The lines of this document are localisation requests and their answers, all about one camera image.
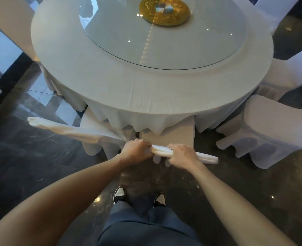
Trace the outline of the person's right hand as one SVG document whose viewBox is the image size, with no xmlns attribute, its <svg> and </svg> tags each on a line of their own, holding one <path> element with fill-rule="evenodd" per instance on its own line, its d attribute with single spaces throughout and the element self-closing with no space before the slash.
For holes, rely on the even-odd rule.
<svg viewBox="0 0 302 246">
<path fill-rule="evenodd" d="M 180 168 L 185 169 L 187 171 L 193 170 L 195 167 L 202 165 L 202 163 L 199 161 L 195 150 L 193 149 L 193 157 L 190 158 L 184 158 L 184 157 L 172 157 L 169 159 L 169 162 L 171 165 Z"/>
</svg>

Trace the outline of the person's left hand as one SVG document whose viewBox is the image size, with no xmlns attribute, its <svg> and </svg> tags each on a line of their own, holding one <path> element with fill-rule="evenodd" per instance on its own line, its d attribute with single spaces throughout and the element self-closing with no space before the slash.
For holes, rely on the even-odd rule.
<svg viewBox="0 0 302 246">
<path fill-rule="evenodd" d="M 119 154 L 120 161 L 126 166 L 139 164 L 153 156 L 152 143 L 142 139 L 128 141 Z"/>
</svg>

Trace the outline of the white cloth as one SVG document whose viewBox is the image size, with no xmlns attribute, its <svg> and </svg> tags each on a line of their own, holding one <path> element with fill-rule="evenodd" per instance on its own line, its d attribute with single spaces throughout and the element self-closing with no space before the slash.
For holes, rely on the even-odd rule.
<svg viewBox="0 0 302 246">
<path fill-rule="evenodd" d="M 122 132 L 114 132 L 108 128 L 78 128 L 69 125 L 59 124 L 50 120 L 46 120 L 39 117 L 28 117 L 27 121 L 30 126 L 39 129 L 50 130 L 56 134 L 64 135 L 69 138 L 79 140 L 81 142 L 89 144 L 102 144 L 102 143 L 114 143 L 119 146 L 124 146 L 126 142 L 132 139 L 128 139 L 124 136 Z M 150 151 L 157 156 L 172 158 L 173 151 L 167 147 L 152 145 Z M 196 152 L 196 155 L 204 164 L 217 164 L 219 158 Z"/>
</svg>

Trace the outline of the person's left forearm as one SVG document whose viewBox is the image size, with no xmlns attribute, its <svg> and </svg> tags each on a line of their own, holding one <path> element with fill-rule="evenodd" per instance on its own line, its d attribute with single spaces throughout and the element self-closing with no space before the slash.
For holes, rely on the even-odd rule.
<svg viewBox="0 0 302 246">
<path fill-rule="evenodd" d="M 75 218 L 131 162 L 131 156 L 120 153 L 30 196 L 0 220 L 0 246 L 55 246 Z"/>
</svg>

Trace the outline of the person's right forearm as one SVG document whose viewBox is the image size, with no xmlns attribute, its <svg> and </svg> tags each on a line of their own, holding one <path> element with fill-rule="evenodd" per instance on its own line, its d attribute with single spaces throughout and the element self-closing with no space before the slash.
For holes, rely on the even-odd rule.
<svg viewBox="0 0 302 246">
<path fill-rule="evenodd" d="M 219 220 L 238 246 L 297 246 L 203 163 L 191 161 L 186 169 L 200 184 Z"/>
</svg>

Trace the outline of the white round tablecloth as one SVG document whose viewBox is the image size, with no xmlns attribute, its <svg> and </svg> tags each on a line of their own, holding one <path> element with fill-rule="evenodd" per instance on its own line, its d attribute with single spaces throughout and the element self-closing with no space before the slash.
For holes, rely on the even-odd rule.
<svg viewBox="0 0 302 246">
<path fill-rule="evenodd" d="M 34 15 L 34 50 L 56 91 L 114 128 L 161 134 L 195 116 L 199 132 L 228 118 L 267 74 L 273 59 L 270 25 L 249 0 L 232 0 L 247 22 L 243 45 L 216 64 L 190 70 L 135 65 L 98 47 L 84 31 L 79 0 L 44 0 Z"/>
</svg>

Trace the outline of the person's right black white shoe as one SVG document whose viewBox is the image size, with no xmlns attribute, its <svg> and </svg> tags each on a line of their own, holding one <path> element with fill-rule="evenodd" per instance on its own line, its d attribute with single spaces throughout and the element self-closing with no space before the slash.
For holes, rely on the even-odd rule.
<svg viewBox="0 0 302 246">
<path fill-rule="evenodd" d="M 163 192 L 160 192 L 156 195 L 153 207 L 166 207 L 166 196 Z"/>
</svg>

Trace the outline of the person's black white shoe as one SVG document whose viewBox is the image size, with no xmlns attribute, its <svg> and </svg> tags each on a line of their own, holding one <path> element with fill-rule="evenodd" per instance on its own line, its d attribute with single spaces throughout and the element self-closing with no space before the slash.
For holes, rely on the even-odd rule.
<svg viewBox="0 0 302 246">
<path fill-rule="evenodd" d="M 127 202 L 126 201 L 126 188 L 124 186 L 117 187 L 117 189 L 113 195 L 113 206 L 119 201 Z"/>
<path fill-rule="evenodd" d="M 156 195 L 153 207 L 166 207 L 166 196 L 163 192 L 160 192 Z"/>
</svg>

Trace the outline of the person's left black white shoe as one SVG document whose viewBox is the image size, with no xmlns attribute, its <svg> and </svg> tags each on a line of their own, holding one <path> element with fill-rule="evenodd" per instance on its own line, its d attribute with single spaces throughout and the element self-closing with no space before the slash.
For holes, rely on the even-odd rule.
<svg viewBox="0 0 302 246">
<path fill-rule="evenodd" d="M 126 201 L 126 188 L 124 186 L 117 187 L 117 189 L 113 195 L 113 206 L 119 201 L 127 202 Z"/>
</svg>

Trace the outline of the person's blue grey trousers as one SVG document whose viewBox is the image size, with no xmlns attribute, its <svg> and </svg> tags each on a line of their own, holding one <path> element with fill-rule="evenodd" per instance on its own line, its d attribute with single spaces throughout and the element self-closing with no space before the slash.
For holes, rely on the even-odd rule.
<svg viewBox="0 0 302 246">
<path fill-rule="evenodd" d="M 168 207 L 149 209 L 142 219 L 128 203 L 111 209 L 95 246 L 203 246 L 194 230 Z"/>
</svg>

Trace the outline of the round glass turntable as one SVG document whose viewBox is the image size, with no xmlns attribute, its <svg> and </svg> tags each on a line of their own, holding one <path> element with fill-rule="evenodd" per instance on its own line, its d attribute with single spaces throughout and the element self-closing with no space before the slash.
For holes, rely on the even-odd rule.
<svg viewBox="0 0 302 246">
<path fill-rule="evenodd" d="M 137 16 L 141 1 L 79 0 L 80 23 L 88 37 L 112 56 L 162 70 L 216 64 L 246 39 L 246 18 L 232 0 L 182 0 L 190 18 L 170 27 Z"/>
</svg>

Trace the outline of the gold turntable base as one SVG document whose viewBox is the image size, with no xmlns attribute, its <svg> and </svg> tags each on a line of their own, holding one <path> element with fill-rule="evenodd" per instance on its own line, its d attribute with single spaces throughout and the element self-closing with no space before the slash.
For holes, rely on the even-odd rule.
<svg viewBox="0 0 302 246">
<path fill-rule="evenodd" d="M 178 26 L 190 18 L 190 9 L 182 0 L 142 0 L 137 16 L 159 26 Z"/>
</svg>

